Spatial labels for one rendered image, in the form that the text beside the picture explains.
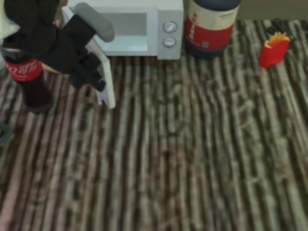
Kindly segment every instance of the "bottle label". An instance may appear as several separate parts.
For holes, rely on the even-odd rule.
[[[14,80],[22,82],[34,80],[43,71],[42,64],[36,59],[31,59],[22,64],[6,62],[6,67]]]
[[[185,37],[201,50],[224,48],[232,33],[239,6],[229,11],[211,11],[190,1]]]

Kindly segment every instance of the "corrugated wood surface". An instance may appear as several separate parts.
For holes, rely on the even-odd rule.
[[[307,231],[308,23],[289,25],[268,70],[253,21],[213,61],[113,57],[115,110],[45,73],[55,106],[35,116],[4,76],[0,230]]]

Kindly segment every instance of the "striped surface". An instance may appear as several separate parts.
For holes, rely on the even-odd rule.
[[[223,57],[112,58],[115,110],[47,74],[35,116],[1,80],[0,231],[307,231],[308,23],[263,70],[266,22],[238,22]]]

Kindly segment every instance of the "red and white label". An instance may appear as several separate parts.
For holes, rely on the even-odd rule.
[[[31,59],[23,64],[6,62],[6,67],[14,80],[22,82],[34,80],[43,71],[42,64],[36,59]]]
[[[191,0],[185,37],[201,50],[219,50],[228,44],[239,6],[230,11],[211,11]]]

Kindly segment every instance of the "coca-cola bottle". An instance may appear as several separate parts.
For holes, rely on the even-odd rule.
[[[1,48],[1,53],[12,79],[21,89],[28,110],[35,114],[47,112],[53,100],[43,76],[42,64],[19,50]]]

